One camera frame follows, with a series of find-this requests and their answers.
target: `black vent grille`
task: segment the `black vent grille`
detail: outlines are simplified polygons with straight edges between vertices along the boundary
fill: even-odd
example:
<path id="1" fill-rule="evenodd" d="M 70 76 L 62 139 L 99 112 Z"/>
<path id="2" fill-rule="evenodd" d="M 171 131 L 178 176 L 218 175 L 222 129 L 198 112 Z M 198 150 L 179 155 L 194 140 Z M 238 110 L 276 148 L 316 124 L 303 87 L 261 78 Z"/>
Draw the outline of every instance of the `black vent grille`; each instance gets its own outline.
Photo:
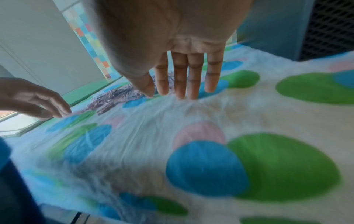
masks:
<path id="1" fill-rule="evenodd" d="M 354 0 L 316 0 L 300 61 L 354 50 Z"/>

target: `tiled wall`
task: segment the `tiled wall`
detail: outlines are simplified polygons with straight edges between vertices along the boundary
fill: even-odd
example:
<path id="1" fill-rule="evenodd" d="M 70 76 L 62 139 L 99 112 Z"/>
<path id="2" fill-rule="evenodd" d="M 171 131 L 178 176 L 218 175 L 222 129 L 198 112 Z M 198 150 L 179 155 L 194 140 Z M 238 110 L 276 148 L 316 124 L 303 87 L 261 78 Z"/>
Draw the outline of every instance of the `tiled wall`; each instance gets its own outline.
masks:
<path id="1" fill-rule="evenodd" d="M 107 54 L 92 31 L 81 3 L 77 3 L 63 12 L 66 21 L 93 58 L 102 74 L 108 79 L 120 77 L 113 69 Z"/>

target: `blue sleeve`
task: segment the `blue sleeve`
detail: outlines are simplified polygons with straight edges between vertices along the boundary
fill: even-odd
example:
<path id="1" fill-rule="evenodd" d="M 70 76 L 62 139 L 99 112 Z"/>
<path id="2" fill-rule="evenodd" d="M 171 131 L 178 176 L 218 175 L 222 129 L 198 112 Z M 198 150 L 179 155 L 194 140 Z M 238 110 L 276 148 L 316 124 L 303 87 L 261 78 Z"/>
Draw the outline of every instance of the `blue sleeve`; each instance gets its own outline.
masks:
<path id="1" fill-rule="evenodd" d="M 0 138 L 0 170 L 7 164 L 11 154 L 10 147 Z"/>

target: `fingernail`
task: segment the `fingernail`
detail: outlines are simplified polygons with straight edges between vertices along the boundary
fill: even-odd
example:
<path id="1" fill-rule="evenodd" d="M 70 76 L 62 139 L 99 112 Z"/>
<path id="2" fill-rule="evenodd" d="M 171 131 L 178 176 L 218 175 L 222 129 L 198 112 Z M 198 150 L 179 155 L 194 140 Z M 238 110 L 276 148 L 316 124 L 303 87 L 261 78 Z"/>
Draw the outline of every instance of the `fingernail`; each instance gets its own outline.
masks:
<path id="1" fill-rule="evenodd" d="M 48 110 L 42 110 L 41 111 L 41 117 L 43 117 L 43 118 L 51 118 L 51 117 L 53 117 L 53 115 L 52 115 L 52 113 L 51 112 L 49 112 Z"/>

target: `polka dot tablecloth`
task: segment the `polka dot tablecloth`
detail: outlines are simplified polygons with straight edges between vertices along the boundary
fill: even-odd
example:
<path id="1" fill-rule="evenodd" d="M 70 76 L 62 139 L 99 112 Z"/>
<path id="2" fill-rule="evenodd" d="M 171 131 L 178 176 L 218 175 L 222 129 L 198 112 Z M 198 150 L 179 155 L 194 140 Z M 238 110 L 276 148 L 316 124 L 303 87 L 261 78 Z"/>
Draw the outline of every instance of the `polka dot tablecloth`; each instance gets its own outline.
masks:
<path id="1" fill-rule="evenodd" d="M 128 223 L 354 223 L 354 52 L 232 43 L 223 60 L 208 93 L 205 59 L 197 100 L 120 79 L 9 141 L 36 200 Z"/>

